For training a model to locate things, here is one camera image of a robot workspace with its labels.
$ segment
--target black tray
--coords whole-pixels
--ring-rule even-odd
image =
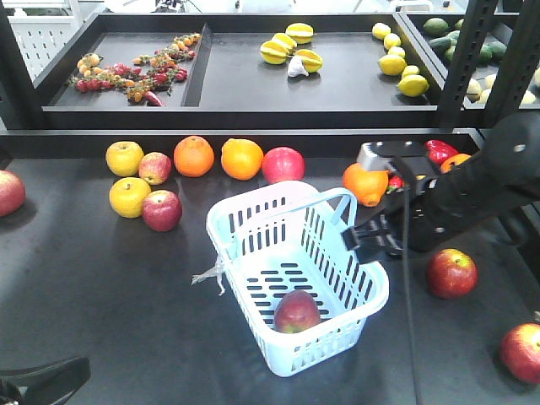
[[[518,13],[496,13],[494,19],[492,19],[492,26],[489,27],[489,32],[486,35],[484,43],[489,43],[492,41],[501,41],[505,45],[508,45],[510,38],[512,36],[512,29],[516,24],[516,19]],[[443,78],[446,78],[448,75],[448,64],[443,61],[438,55],[435,54],[433,49],[429,46],[428,41],[434,37],[427,35],[422,30],[427,19],[433,17],[440,17],[444,19],[450,27],[459,20],[462,19],[464,14],[462,13],[443,13],[443,14],[421,14],[421,13],[408,13],[405,16],[405,24],[408,25],[408,28],[413,32],[415,37],[418,39],[418,42],[424,48],[426,55],[429,57],[431,62],[435,65],[437,71]],[[472,77],[475,78],[485,89],[485,78],[493,73],[499,71],[500,62],[490,62],[487,64],[478,64]],[[534,85],[533,82],[529,85],[529,90],[537,96],[537,100],[531,105],[522,105],[520,110],[536,110],[540,107],[540,89]],[[463,101],[463,107],[467,112],[463,115],[462,125],[463,126],[477,126],[480,122],[478,117],[481,116],[484,104],[473,103],[469,99]]]
[[[296,21],[311,24],[310,47],[324,66],[309,78],[288,78],[286,65],[265,63],[260,45]],[[371,35],[383,22],[402,38],[409,64],[420,67],[430,90],[402,96],[399,77],[383,75],[386,54]],[[95,51],[101,66],[130,61],[168,46],[176,35],[202,32],[190,78],[174,84],[165,108],[129,106],[115,90],[80,94],[64,83],[81,55]],[[330,127],[431,127],[442,78],[398,13],[95,14],[65,46],[35,85],[50,128],[58,129],[272,129]],[[298,112],[304,112],[299,119]]]

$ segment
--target black table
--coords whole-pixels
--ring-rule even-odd
[[[341,185],[351,158],[309,158],[305,181]],[[385,260],[386,306],[350,350],[281,378],[266,366],[235,297],[210,279],[215,250],[205,230],[220,199],[265,185],[230,179],[216,164],[202,178],[180,175],[178,228],[155,233],[109,206],[116,179],[103,159],[14,159],[26,204],[0,219],[0,365],[18,369],[76,354],[90,380],[68,402],[148,405],[366,403],[414,404],[400,262]],[[447,242],[479,267],[477,288],[459,300],[427,293],[429,254],[410,262],[425,403],[531,404],[538,389],[516,381],[498,360],[506,331],[530,321],[540,287],[517,250],[496,241],[498,222]]]

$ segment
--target pegboard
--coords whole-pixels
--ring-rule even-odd
[[[32,80],[66,45],[79,27],[73,16],[9,17],[9,22]]]

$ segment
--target light blue basket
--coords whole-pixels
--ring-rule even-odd
[[[353,347],[366,318],[388,300],[379,262],[360,265],[341,233],[354,226],[357,202],[345,188],[318,192],[283,181],[217,202],[207,231],[268,367],[290,376]],[[306,331],[274,330],[283,296],[305,289],[323,322]]]

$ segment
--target basket handle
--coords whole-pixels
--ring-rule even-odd
[[[342,218],[343,213],[345,212],[345,209],[348,207],[348,217],[346,220],[346,225],[348,228],[354,226],[354,221],[356,219],[356,209],[358,205],[356,196],[350,190],[344,187],[335,187],[324,192],[318,192],[311,196],[301,198],[289,204],[273,208],[272,211],[270,211],[268,214],[258,214],[254,217],[251,217],[236,230],[235,240],[227,247],[230,248],[234,246],[235,249],[232,249],[232,251],[235,251],[235,254],[238,256],[240,252],[240,243],[238,242],[245,238],[248,232],[247,230],[251,227],[250,225],[256,224],[257,222],[266,221],[273,217],[277,217],[283,213],[293,213],[295,211],[311,207],[318,203],[328,202],[337,197],[341,197],[341,200],[336,206],[330,222],[332,223],[332,225],[338,224],[338,222]],[[225,251],[227,251],[229,259],[233,259],[233,257],[230,257],[229,249],[225,248]]]

